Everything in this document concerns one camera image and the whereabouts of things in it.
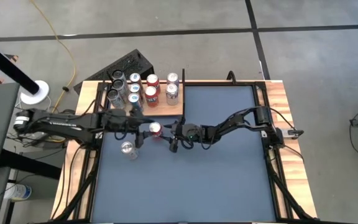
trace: table leg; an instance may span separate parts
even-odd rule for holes
[[[3,149],[0,155],[0,166],[10,167],[12,169],[31,172],[58,180],[60,178],[61,168],[30,159],[25,156]]]

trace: wooden table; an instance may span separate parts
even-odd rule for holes
[[[187,80],[186,82],[231,82],[230,80]],[[238,82],[254,82],[259,80],[238,80]],[[96,92],[97,92],[97,86],[98,83],[101,81],[85,81],[83,82],[80,97],[78,99],[78,104],[76,108],[77,114],[82,114],[87,107],[90,105],[90,103],[96,98]],[[287,95],[285,94],[284,84],[282,81],[265,81],[266,88],[267,88],[267,94],[268,94],[268,100],[269,104],[272,108],[278,110],[281,112],[284,117],[289,120],[293,124],[292,116],[290,107],[288,105]],[[260,97],[260,103],[263,104],[263,99]],[[276,113],[273,112],[273,120],[276,127],[279,128],[289,128],[288,124]],[[300,152],[299,144],[297,140],[285,140],[285,144],[287,146],[290,146]],[[63,209],[66,205],[66,197],[67,197],[67,188],[68,188],[68,173],[70,171],[70,163],[73,160],[73,155],[78,148],[78,144],[74,141],[69,142],[66,152],[66,160],[65,160],[65,187],[63,191],[63,198],[62,202],[60,203],[60,206],[58,207],[57,214],[61,214]],[[280,151],[282,163],[283,163],[283,170],[285,173],[285,178],[287,181],[287,187],[288,190],[291,192],[291,194],[294,196],[296,201],[303,207],[306,213],[311,215],[312,217],[316,217],[316,210],[314,209],[314,203],[313,199],[311,197],[310,187],[308,178],[306,176],[305,167],[303,165],[303,161],[299,156],[294,154],[293,152],[283,148]],[[90,171],[92,164],[94,154],[90,156],[89,159],[89,169]],[[74,160],[73,163],[73,170],[71,173],[71,182],[70,182],[70,191],[68,193],[68,200],[70,202],[71,198],[76,194],[78,190],[78,185],[80,182],[80,175],[81,170],[83,167],[85,159],[85,151],[80,150]],[[60,195],[62,193],[62,186],[63,186],[63,175],[60,176],[60,181],[57,189],[57,194],[55,197],[55,203],[53,205],[53,211],[55,211]],[[285,206],[284,201],[281,192],[277,189],[277,195],[279,200],[279,207],[280,207],[280,213],[282,214],[282,217],[287,217],[287,214],[285,213]],[[86,203],[88,199],[88,190],[85,192],[82,203],[81,203],[81,210],[80,210],[80,218],[85,217],[85,210],[86,210]]]

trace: yellow cable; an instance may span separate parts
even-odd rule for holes
[[[66,49],[67,53],[70,55],[71,60],[73,61],[74,72],[73,72],[73,76],[71,77],[70,81],[69,81],[69,82],[67,83],[67,85],[66,85],[66,87],[68,88],[68,87],[71,85],[71,83],[73,82],[73,80],[74,80],[74,78],[75,78],[75,76],[76,76],[76,71],[77,71],[77,66],[76,66],[76,63],[75,63],[75,61],[74,61],[74,57],[73,57],[73,55],[71,54],[70,50],[66,47],[66,45],[63,44],[63,43],[59,40],[59,38],[57,37],[57,34],[56,34],[56,32],[55,32],[55,29],[52,27],[51,23],[49,22],[49,20],[47,19],[47,17],[44,15],[44,13],[41,11],[41,9],[36,5],[36,3],[34,2],[34,0],[30,0],[30,2],[31,2],[31,3],[34,5],[34,7],[40,12],[41,16],[48,22],[49,27],[50,27],[50,29],[52,30],[53,34],[55,35],[55,38],[56,38],[57,42],[59,42],[59,44],[61,44],[61,45]],[[60,103],[60,100],[62,100],[62,97],[63,97],[64,94],[65,94],[65,91],[63,90],[63,91],[62,91],[62,94],[60,94],[59,99],[57,100],[55,106],[53,107],[52,113],[54,113],[55,110],[57,109],[57,107],[58,107],[58,105],[59,105],[59,103]]]

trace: concrete floor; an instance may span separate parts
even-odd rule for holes
[[[243,0],[36,0],[58,34],[250,27]],[[358,0],[251,0],[258,27],[358,24]],[[0,37],[51,35],[28,0],[0,0]],[[358,154],[348,124],[358,112],[358,29],[260,33],[271,79],[284,80],[311,191],[322,220],[358,223]],[[189,79],[261,79],[253,35],[205,34],[64,40],[83,80],[133,49],[157,75],[187,69]],[[70,79],[67,53],[52,40],[0,42],[17,66],[51,87]],[[74,109],[69,93],[61,108]],[[354,131],[358,147],[358,129]],[[12,223],[45,222],[53,199],[18,203]]]

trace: wooden board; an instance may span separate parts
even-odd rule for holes
[[[147,102],[143,104],[143,115],[144,116],[176,116],[183,114],[183,84],[180,84],[179,87],[179,102],[177,105],[169,105],[167,103],[167,96],[165,90],[167,89],[167,84],[165,80],[160,80],[161,93],[158,96],[158,106],[149,107]],[[132,109],[131,104],[127,104],[125,110],[129,115],[129,111]]]
[[[261,80],[238,80],[238,82],[255,82],[255,81],[261,82]],[[99,82],[100,81],[83,82],[80,98],[78,100],[78,105],[76,109],[76,114],[82,114],[87,109],[89,104],[96,98],[96,90]],[[231,81],[187,80],[186,82],[191,83],[191,82],[231,82]],[[281,114],[283,114],[286,117],[286,119],[288,119],[289,122],[293,124],[291,111],[288,105],[288,100],[285,94],[283,82],[272,80],[272,81],[265,81],[265,83],[267,87],[267,94],[268,94],[270,106],[281,112]],[[273,113],[273,120],[277,127],[288,128],[287,123],[284,122],[284,120],[278,114]],[[285,144],[300,152],[300,148],[297,140],[286,140]],[[70,168],[70,162],[72,160],[72,157],[77,147],[78,145],[74,141],[71,141],[67,147],[66,162],[65,162],[66,174],[68,174],[69,172],[68,169]],[[308,178],[302,160],[297,155],[286,149],[281,149],[280,153],[283,161],[285,179],[289,191],[294,196],[296,201],[303,207],[306,213],[308,213],[313,217],[316,217],[316,210],[314,209],[314,203],[310,192]],[[72,196],[76,194],[78,190],[81,169],[85,158],[84,154],[85,151],[80,151],[77,154],[75,161],[73,163],[73,172],[72,172],[73,175],[71,177],[71,182],[70,182],[71,187],[69,193],[69,201],[71,200]],[[93,156],[91,156],[91,158],[89,159],[90,164],[93,163],[94,159],[92,158]],[[62,191],[62,185],[63,185],[62,183],[63,183],[63,176],[61,175],[52,212],[57,207],[57,203],[60,198],[60,192]],[[58,208],[57,215],[59,215],[65,208],[65,197],[67,195],[67,187],[68,187],[68,175],[65,176],[65,191],[63,192],[63,200]],[[279,199],[279,207],[282,217],[286,217],[287,215],[285,213],[283,196],[278,189],[277,189],[277,195]],[[86,203],[88,202],[87,199],[88,199],[88,191],[86,191],[83,196],[83,200],[81,203],[81,210],[80,210],[80,218],[85,217],[85,207],[86,207]]]

